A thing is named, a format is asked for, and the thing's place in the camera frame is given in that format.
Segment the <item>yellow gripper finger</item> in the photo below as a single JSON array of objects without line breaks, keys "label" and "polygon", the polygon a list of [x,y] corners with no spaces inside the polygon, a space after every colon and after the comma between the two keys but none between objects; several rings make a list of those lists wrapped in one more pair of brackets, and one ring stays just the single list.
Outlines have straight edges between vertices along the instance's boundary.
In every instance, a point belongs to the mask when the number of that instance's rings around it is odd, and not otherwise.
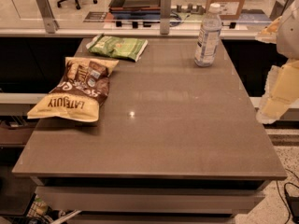
[{"label": "yellow gripper finger", "polygon": [[262,124],[272,124],[298,99],[299,61],[290,60],[281,67],[273,65],[267,75],[256,119]]},{"label": "yellow gripper finger", "polygon": [[263,43],[277,43],[278,27],[280,25],[281,16],[272,21],[268,26],[264,27],[256,36],[257,41]]}]

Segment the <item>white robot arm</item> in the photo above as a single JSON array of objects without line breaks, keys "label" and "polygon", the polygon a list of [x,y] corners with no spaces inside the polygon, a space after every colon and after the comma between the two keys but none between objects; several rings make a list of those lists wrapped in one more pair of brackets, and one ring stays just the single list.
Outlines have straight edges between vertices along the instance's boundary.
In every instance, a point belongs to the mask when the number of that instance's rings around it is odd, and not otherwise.
[{"label": "white robot arm", "polygon": [[270,68],[258,106],[256,119],[262,124],[271,124],[299,99],[299,0],[294,0],[255,39],[275,44],[277,52],[288,59],[281,67]]}]

